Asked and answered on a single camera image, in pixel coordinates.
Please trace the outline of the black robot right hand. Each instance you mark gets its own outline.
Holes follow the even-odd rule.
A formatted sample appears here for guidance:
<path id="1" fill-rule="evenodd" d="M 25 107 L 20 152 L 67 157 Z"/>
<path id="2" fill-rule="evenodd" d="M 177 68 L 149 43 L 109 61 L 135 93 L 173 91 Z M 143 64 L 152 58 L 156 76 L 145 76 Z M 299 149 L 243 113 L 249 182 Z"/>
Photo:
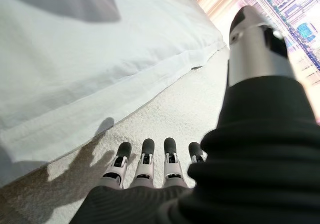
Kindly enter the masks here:
<path id="1" fill-rule="evenodd" d="M 252 6 L 229 31 L 230 56 L 216 129 L 189 144 L 189 188 L 176 142 L 164 140 L 162 188 L 146 139 L 129 188 L 123 142 L 72 223 L 319 223 L 319 131 L 286 43 Z"/>

